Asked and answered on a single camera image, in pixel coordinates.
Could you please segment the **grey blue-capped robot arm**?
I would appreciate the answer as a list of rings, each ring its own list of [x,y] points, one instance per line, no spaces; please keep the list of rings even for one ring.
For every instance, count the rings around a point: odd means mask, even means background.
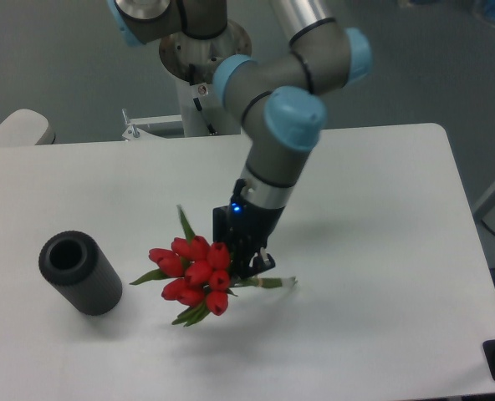
[[[288,53],[258,63],[224,1],[111,1],[125,41],[159,41],[161,61],[190,84],[210,84],[219,104],[252,141],[227,206],[213,211],[213,238],[249,278],[274,267],[268,238],[327,118],[320,95],[366,76],[370,44],[342,28],[323,1],[275,1]]]

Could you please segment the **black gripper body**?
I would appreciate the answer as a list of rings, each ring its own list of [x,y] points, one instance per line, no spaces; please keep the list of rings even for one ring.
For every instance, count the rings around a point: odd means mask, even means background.
[[[286,188],[256,177],[238,179],[228,205],[228,231],[236,250],[254,255],[266,248],[286,205]]]

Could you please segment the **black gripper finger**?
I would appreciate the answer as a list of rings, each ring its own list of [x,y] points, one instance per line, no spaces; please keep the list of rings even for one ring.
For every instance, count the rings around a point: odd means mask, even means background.
[[[276,261],[264,246],[257,249],[240,246],[233,252],[231,272],[234,277],[254,277],[275,267]]]
[[[219,206],[212,210],[212,241],[221,242],[230,251],[231,226],[229,221],[229,206]]]

